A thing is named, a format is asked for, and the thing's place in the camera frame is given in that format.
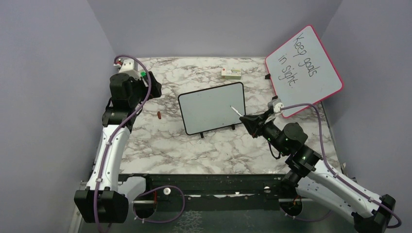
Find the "white marker pen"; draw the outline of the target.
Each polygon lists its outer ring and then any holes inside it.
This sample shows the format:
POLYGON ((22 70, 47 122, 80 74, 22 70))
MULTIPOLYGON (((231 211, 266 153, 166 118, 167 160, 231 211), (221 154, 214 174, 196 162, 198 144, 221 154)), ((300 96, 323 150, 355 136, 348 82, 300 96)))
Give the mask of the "white marker pen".
POLYGON ((239 117, 242 117, 242 116, 243 116, 243 114, 241 114, 235 107, 230 106, 230 108, 231 108, 239 117))

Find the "black framed small whiteboard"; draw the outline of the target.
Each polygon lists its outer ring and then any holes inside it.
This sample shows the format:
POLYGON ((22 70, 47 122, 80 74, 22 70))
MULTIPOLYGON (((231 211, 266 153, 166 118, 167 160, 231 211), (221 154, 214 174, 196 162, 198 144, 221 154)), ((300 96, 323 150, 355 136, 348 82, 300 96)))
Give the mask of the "black framed small whiteboard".
POLYGON ((235 129, 241 121, 230 106, 246 114, 244 85, 241 82, 183 93, 178 96, 178 103, 187 135, 225 127, 235 129))

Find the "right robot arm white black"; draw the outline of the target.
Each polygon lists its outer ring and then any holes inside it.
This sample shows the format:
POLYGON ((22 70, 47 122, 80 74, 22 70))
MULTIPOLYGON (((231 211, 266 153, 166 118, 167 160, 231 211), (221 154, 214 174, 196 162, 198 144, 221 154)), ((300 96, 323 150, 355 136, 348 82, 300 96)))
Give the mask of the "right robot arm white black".
POLYGON ((281 130, 274 125, 272 111, 260 115, 240 115, 248 133, 262 136, 282 156, 290 168, 280 185, 281 193, 311 199, 352 223, 359 233, 383 233, 391 228, 395 199, 360 186, 331 167, 326 158, 305 144, 308 136, 297 123, 281 130))

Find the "pink framed whiteboard with text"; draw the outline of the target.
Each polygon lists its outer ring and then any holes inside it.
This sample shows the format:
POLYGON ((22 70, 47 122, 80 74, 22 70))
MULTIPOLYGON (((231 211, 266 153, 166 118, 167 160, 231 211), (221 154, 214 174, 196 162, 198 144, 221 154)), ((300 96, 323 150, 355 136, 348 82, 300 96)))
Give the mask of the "pink framed whiteboard with text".
POLYGON ((318 33, 307 25, 265 58, 284 118, 338 93, 344 83, 318 33))

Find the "green white eraser box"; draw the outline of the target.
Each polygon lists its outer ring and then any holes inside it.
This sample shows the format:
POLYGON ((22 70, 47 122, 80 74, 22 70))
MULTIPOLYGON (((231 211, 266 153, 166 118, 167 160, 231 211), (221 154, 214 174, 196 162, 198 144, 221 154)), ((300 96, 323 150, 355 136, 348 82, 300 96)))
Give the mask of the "green white eraser box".
POLYGON ((221 78, 225 80, 240 80, 242 73, 240 69, 221 69, 221 78))

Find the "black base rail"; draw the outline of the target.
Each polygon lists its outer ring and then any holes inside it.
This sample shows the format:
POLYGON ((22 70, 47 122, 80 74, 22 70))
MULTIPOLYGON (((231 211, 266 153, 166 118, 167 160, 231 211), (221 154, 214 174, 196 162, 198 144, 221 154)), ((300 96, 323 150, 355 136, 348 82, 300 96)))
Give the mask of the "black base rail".
POLYGON ((121 174, 124 184, 142 177, 146 190, 160 190, 136 198, 137 210, 185 211, 278 211, 302 209, 305 198, 286 187, 283 174, 121 174))

